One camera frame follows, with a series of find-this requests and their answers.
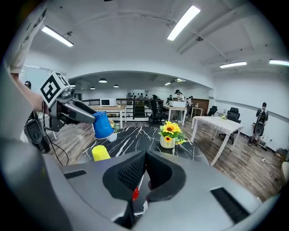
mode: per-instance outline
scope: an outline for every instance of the fluorescent light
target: fluorescent light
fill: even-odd
[[[289,66],[289,61],[284,61],[284,60],[270,60],[269,64],[277,64],[277,65],[284,65],[284,66]]]
[[[59,33],[57,33],[56,31],[52,30],[50,27],[45,26],[42,31],[46,34],[49,34],[50,36],[56,38],[58,41],[61,41],[62,43],[64,43],[65,45],[71,47],[73,46],[73,43],[68,41],[66,38],[64,38],[62,35],[60,35]]]
[[[176,24],[175,28],[172,30],[168,36],[168,40],[173,41],[178,34],[185,28],[185,26],[200,12],[195,6],[191,6],[187,12],[182,16],[181,20]]]
[[[244,66],[244,65],[247,65],[247,62],[246,62],[246,61],[237,62],[237,63],[224,64],[224,65],[221,65],[220,68],[235,67],[235,66]]]

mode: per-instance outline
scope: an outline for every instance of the black marble table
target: black marble table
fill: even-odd
[[[142,126],[120,129],[117,133],[117,139],[113,142],[109,142],[107,139],[95,139],[95,141],[89,144],[80,154],[78,163],[93,161],[91,152],[93,147],[103,145],[106,147],[110,157],[117,157],[140,150],[154,150],[186,158],[188,161],[198,161],[209,165],[207,158],[201,150],[197,146],[194,146],[190,141],[175,145],[175,147],[171,149],[163,148],[159,143],[159,131],[159,128]],[[139,196],[133,202],[136,219],[144,214],[148,208],[148,203],[145,199],[146,195],[149,193],[148,182],[149,175],[145,172],[138,185]]]

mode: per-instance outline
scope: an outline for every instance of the black wire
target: black wire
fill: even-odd
[[[53,145],[55,145],[56,147],[60,148],[60,149],[66,154],[66,156],[67,156],[67,163],[66,163],[66,165],[67,165],[67,164],[68,164],[68,161],[69,161],[69,158],[68,158],[68,155],[67,155],[66,151],[64,151],[64,150],[63,150],[61,147],[59,147],[57,144],[53,143],[53,142],[50,140],[50,137],[47,135],[47,132],[46,132],[46,129],[45,129],[45,102],[44,102],[44,101],[42,101],[42,114],[43,114],[43,130],[44,130],[44,133],[46,134],[46,136],[48,137],[48,139],[49,139],[49,141],[50,141],[50,143],[51,143],[51,146],[52,146],[52,149],[53,149],[53,151],[54,151],[54,153],[55,153],[55,156],[56,156],[57,160],[59,161],[59,163],[61,164],[61,166],[63,166],[63,164],[61,163],[61,161],[59,160],[59,158],[58,158],[58,156],[57,156],[57,154],[56,154],[56,151],[55,151]]]
[[[258,156],[258,155],[255,153],[255,149],[254,149],[253,147],[251,147],[251,149],[254,151],[253,153],[254,153],[254,155],[255,155],[256,157],[265,159],[265,158],[262,157],[262,156]],[[273,170],[275,170],[275,169],[274,169],[272,166],[275,166],[275,167],[279,168],[279,166],[277,166],[277,165],[275,165],[275,164],[269,164],[269,163],[267,163],[267,162],[264,162],[264,163],[265,163],[265,165],[267,165],[268,167],[271,167]],[[270,171],[269,174],[270,174],[270,176],[271,176],[272,178],[274,177],[274,172],[273,172],[273,171]]]

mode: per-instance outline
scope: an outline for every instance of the ceiling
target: ceiling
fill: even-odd
[[[190,5],[199,8],[200,13],[174,41],[168,41],[171,28]],[[269,59],[288,59],[288,53],[271,24],[246,0],[55,0],[48,7],[45,24],[74,46],[67,48],[39,32],[31,49],[69,63],[75,73],[69,74],[71,77],[98,72],[88,68],[78,71],[83,68],[78,66],[80,63],[94,60],[97,65],[102,60],[126,57],[158,59],[169,66],[191,68],[196,76],[288,73],[286,67],[268,65]],[[204,40],[198,42],[199,36]],[[219,67],[241,60],[248,65]]]
[[[107,83],[99,83],[100,78],[105,78]],[[89,90],[90,87],[94,86],[96,88],[113,88],[114,84],[119,85],[120,88],[133,88],[133,89],[150,89],[151,86],[154,87],[165,87],[165,84],[176,80],[176,77],[166,76],[153,73],[142,73],[142,72],[105,72],[97,74],[89,74],[86,76],[76,77],[69,79],[69,84],[75,84],[76,90]],[[186,85],[197,84],[192,81],[186,80]],[[179,82],[172,83],[167,86],[176,87],[180,86]]]

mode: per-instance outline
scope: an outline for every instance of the blue cup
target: blue cup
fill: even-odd
[[[104,139],[114,132],[104,111],[96,112],[93,116],[95,117],[93,127],[96,139]]]

